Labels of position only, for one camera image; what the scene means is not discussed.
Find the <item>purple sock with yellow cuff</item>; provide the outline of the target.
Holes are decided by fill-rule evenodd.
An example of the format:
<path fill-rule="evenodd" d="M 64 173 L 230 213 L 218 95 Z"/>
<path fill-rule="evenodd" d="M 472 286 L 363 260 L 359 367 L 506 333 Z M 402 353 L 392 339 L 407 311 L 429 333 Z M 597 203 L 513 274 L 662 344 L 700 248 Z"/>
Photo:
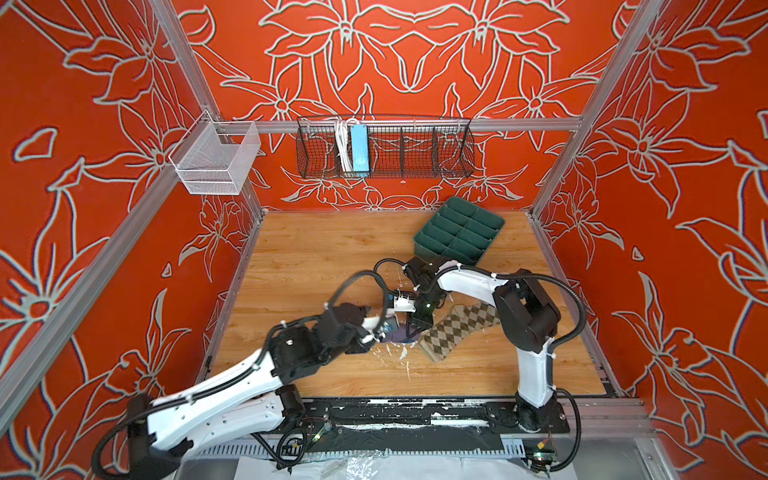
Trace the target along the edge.
<path fill-rule="evenodd" d="M 384 342 L 410 344 L 417 342 L 420 335 L 421 332 L 418 329 L 411 327 L 408 323 L 399 323 L 398 328 L 395 331 L 386 334 Z"/>

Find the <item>green divided organizer tray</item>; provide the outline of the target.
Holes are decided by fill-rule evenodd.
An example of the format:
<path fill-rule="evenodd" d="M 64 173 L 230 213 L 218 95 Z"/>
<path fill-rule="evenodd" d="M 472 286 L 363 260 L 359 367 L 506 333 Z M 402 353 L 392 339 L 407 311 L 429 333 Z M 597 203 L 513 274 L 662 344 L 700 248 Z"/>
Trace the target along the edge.
<path fill-rule="evenodd" d="M 443 257 L 477 265 L 506 221 L 460 197 L 449 198 L 414 237 L 414 255 L 424 261 Z"/>

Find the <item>brown argyle sock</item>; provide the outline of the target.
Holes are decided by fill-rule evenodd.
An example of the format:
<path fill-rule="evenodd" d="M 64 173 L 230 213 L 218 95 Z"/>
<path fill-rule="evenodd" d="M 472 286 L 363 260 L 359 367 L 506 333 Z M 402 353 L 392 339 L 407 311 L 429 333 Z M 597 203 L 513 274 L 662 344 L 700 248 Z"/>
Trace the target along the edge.
<path fill-rule="evenodd" d="M 420 336 L 418 346 L 433 363 L 444 361 L 470 334 L 501 324 L 496 309 L 487 303 L 454 305 L 436 325 Z"/>

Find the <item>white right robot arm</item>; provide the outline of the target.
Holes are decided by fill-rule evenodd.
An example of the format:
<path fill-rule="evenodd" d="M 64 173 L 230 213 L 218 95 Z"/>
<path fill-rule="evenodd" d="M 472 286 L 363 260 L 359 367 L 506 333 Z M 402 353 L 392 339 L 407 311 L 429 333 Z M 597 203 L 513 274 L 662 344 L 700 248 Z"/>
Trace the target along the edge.
<path fill-rule="evenodd" d="M 470 334 L 500 326 L 515 347 L 521 410 L 539 414 L 555 396 L 553 353 L 561 313 L 540 284 L 542 277 L 521 269 L 489 272 L 457 260 L 418 257 L 402 267 L 414 286 L 407 325 L 434 362 L 447 356 Z"/>

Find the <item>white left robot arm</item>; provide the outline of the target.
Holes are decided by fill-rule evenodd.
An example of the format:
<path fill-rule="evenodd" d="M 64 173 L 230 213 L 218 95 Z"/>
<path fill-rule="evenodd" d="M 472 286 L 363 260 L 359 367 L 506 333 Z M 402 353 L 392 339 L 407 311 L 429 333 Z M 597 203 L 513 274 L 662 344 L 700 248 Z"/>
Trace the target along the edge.
<path fill-rule="evenodd" d="M 96 444 L 91 470 L 100 479 L 161 479 L 206 440 L 232 431 L 224 417 L 259 397 L 280 400 L 293 383 L 343 354 L 361 354 L 391 333 L 391 308 L 378 315 L 351 303 L 272 327 L 263 346 L 237 365 L 169 396 L 141 393 Z"/>

